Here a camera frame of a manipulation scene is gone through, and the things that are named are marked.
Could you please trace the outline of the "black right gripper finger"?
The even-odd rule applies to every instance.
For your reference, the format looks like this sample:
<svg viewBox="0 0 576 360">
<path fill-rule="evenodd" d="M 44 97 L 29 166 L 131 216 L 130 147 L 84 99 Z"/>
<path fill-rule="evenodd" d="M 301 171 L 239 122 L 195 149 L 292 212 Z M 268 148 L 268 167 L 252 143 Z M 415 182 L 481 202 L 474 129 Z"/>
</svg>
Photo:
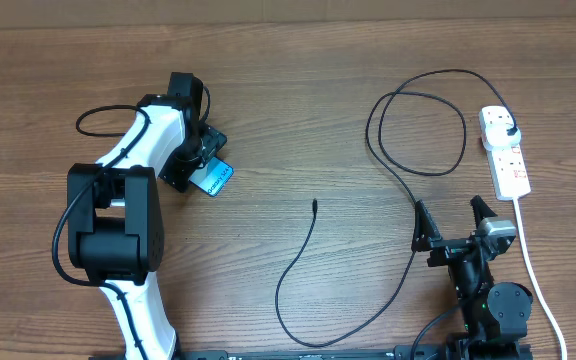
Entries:
<svg viewBox="0 0 576 360">
<path fill-rule="evenodd" d="M 473 216 L 476 228 L 478 228 L 485 219 L 496 216 L 496 213 L 487 205 L 487 203 L 479 195 L 475 195 L 470 200 L 470 205 L 473 210 Z"/>
<path fill-rule="evenodd" d="M 415 241 L 439 241 L 442 239 L 435 221 L 422 200 L 415 202 L 413 239 Z"/>
</svg>

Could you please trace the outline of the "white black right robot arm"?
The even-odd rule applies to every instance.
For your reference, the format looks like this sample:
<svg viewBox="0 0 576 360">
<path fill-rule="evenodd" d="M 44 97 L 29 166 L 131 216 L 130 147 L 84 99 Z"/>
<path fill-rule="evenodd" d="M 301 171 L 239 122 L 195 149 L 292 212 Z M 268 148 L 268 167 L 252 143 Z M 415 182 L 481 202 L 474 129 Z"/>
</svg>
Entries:
<svg viewBox="0 0 576 360">
<path fill-rule="evenodd" d="M 480 196 L 470 200 L 475 229 L 465 238 L 446 240 L 419 200 L 415 203 L 412 250 L 427 252 L 430 267 L 446 267 L 457 303 L 437 316 L 417 335 L 408 350 L 398 355 L 410 359 L 530 359 L 527 336 L 533 295 L 515 282 L 494 280 L 489 263 L 506 253 L 517 235 L 517 227 L 498 216 Z M 459 311 L 462 333 L 452 333 L 439 345 L 421 340 L 435 325 Z"/>
</svg>

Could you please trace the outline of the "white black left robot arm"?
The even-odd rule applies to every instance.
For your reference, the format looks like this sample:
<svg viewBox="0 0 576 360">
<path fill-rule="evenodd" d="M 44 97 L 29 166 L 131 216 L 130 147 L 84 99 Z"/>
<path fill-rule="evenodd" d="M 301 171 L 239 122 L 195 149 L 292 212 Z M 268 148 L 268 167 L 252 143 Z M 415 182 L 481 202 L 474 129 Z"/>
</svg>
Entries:
<svg viewBox="0 0 576 360">
<path fill-rule="evenodd" d="M 165 232 L 157 182 L 180 193 L 195 185 L 215 197 L 231 179 L 233 168 L 217 156 L 227 137 L 208 124 L 210 106 L 199 78 L 174 72 L 166 93 L 130 106 L 134 123 L 106 155 L 67 174 L 53 265 L 64 280 L 106 296 L 126 343 L 124 359 L 185 356 L 158 284 Z"/>
</svg>

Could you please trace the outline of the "blue smartphone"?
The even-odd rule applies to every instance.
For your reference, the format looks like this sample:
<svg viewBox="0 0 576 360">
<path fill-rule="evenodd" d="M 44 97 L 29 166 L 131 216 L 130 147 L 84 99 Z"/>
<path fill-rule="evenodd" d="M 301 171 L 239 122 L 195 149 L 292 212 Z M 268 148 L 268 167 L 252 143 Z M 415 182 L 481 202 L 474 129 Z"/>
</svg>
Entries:
<svg viewBox="0 0 576 360">
<path fill-rule="evenodd" d="M 234 169 L 217 157 L 197 169 L 189 181 L 211 197 L 216 197 L 234 174 Z"/>
</svg>

